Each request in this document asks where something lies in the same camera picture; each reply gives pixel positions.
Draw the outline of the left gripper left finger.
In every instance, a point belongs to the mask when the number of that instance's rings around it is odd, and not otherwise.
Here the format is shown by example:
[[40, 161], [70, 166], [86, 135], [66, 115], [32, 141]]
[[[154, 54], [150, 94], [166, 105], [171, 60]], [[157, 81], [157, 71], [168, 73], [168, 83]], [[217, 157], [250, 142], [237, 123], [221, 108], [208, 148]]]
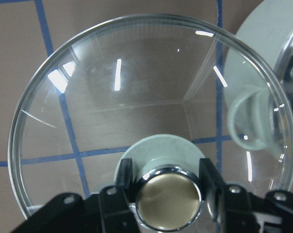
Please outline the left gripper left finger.
[[129, 207], [132, 188], [131, 159], [122, 159], [116, 183], [83, 199], [62, 193], [41, 207], [17, 228], [16, 233], [138, 233], [140, 228]]

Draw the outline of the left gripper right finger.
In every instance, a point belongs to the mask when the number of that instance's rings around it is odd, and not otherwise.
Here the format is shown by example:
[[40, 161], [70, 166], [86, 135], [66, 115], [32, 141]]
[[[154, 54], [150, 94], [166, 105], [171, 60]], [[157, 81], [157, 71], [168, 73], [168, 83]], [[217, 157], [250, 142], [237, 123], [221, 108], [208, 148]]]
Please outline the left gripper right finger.
[[227, 184], [208, 158], [199, 161], [199, 188], [221, 233], [293, 233], [293, 193], [272, 190], [260, 198]]

